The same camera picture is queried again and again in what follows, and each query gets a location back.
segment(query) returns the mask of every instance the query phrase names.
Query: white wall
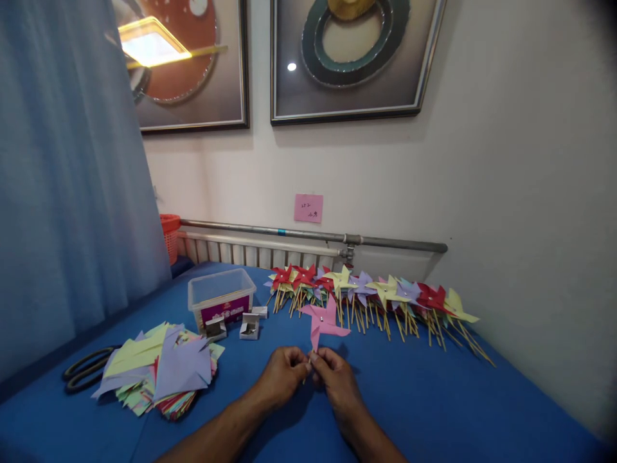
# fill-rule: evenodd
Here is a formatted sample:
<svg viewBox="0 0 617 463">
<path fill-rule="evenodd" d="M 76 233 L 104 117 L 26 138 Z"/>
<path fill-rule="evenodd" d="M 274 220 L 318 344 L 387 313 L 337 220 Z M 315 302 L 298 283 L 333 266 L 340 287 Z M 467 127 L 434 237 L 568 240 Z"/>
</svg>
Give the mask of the white wall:
<svg viewBox="0 0 617 463">
<path fill-rule="evenodd" d="M 251 130 L 145 139 L 161 211 L 447 242 L 429 281 L 458 289 L 478 331 L 606 437 L 617 106 L 602 22 L 576 0 L 450 0 L 417 118 L 273 129 L 268 3 L 250 7 Z M 294 223 L 296 192 L 325 195 L 321 226 Z M 357 264 L 409 274 L 393 257 Z"/>
</svg>

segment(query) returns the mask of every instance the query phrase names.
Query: orange basket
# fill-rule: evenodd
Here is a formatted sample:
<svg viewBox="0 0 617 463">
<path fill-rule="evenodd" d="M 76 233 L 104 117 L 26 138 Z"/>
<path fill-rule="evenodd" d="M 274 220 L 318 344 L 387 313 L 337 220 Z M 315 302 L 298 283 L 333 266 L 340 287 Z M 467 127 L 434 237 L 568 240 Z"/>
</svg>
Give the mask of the orange basket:
<svg viewBox="0 0 617 463">
<path fill-rule="evenodd" d="M 172 266 L 178 260 L 178 229 L 180 228 L 180 216 L 174 214 L 160 214 L 165 244 L 169 254 L 169 264 Z"/>
</svg>

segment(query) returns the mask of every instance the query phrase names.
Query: scissors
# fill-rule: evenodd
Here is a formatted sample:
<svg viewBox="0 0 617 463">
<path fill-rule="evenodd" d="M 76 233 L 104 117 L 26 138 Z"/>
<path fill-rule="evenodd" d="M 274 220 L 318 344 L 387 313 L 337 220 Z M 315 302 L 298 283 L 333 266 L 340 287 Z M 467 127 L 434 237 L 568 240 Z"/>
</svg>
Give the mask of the scissors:
<svg viewBox="0 0 617 463">
<path fill-rule="evenodd" d="M 63 374 L 62 380 L 67 383 L 64 387 L 64 392 L 66 394 L 77 394 L 83 390 L 88 389 L 90 386 L 97 384 L 103 378 L 103 368 L 107 364 L 109 357 L 111 357 L 111 353 L 119 349 L 120 345 L 109 346 L 104 349 L 97 350 L 92 354 L 82 358 L 80 361 L 76 362 L 74 365 L 71 365 Z M 100 373 L 90 379 L 88 379 L 85 383 L 79 384 L 82 380 L 88 378 L 91 374 L 100 371 Z"/>
</svg>

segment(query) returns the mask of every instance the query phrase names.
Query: blue curtain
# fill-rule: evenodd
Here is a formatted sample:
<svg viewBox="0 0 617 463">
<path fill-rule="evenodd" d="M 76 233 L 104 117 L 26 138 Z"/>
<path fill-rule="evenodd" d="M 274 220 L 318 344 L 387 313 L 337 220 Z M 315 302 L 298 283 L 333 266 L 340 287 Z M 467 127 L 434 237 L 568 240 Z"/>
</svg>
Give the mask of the blue curtain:
<svg viewBox="0 0 617 463">
<path fill-rule="evenodd" d="M 114 13 L 2 0 L 0 381 L 170 278 Z"/>
</svg>

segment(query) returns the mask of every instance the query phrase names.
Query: plastic container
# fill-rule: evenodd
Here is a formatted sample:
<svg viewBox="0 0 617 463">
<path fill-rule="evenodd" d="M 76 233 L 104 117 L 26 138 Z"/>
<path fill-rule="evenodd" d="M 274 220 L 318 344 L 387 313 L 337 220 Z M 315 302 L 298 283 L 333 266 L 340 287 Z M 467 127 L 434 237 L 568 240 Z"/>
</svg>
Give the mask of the plastic container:
<svg viewBox="0 0 617 463">
<path fill-rule="evenodd" d="M 169 264 L 172 266 L 178 260 L 178 230 L 180 228 L 180 216 L 174 214 L 160 214 L 163 235 L 169 254 Z"/>
<path fill-rule="evenodd" d="M 188 309 L 195 316 L 201 334 L 204 324 L 213 318 L 225 317 L 226 323 L 242 319 L 251 312 L 255 283 L 244 269 L 227 270 L 214 275 L 193 278 L 188 283 Z"/>
</svg>

